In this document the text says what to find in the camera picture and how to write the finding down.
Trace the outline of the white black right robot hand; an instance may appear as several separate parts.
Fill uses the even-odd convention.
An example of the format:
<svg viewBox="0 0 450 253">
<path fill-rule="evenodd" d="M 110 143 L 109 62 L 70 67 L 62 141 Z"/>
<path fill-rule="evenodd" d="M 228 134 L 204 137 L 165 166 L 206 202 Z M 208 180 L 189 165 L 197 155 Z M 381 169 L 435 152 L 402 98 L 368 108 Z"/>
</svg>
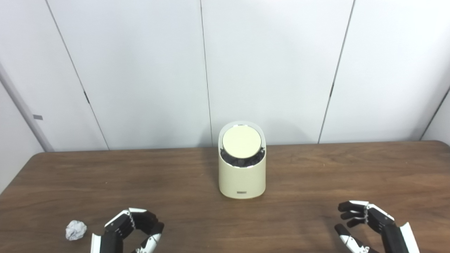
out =
<svg viewBox="0 0 450 253">
<path fill-rule="evenodd" d="M 352 253 L 376 253 L 377 251 L 365 245 L 354 237 L 349 228 L 365 224 L 381 236 L 386 253 L 419 253 L 418 244 L 410 223 L 397 226 L 394 217 L 378 206 L 368 201 L 349 200 L 339 203 L 337 209 L 340 218 L 347 221 L 347 225 L 339 223 L 334 229 L 342 243 Z"/>
</svg>

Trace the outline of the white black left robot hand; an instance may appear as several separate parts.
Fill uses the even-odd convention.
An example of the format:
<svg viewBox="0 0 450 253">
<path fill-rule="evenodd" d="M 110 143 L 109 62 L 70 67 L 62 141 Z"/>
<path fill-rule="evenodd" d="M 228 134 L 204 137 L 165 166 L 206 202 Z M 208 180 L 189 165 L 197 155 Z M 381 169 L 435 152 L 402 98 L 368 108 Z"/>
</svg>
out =
<svg viewBox="0 0 450 253">
<path fill-rule="evenodd" d="M 152 253 L 162 237 L 164 227 L 164 223 L 146 209 L 124 209 L 105 224 L 103 235 L 92 234 L 90 251 L 122 253 L 124 240 L 135 230 L 140 230 L 146 234 L 146 238 L 133 252 Z"/>
</svg>

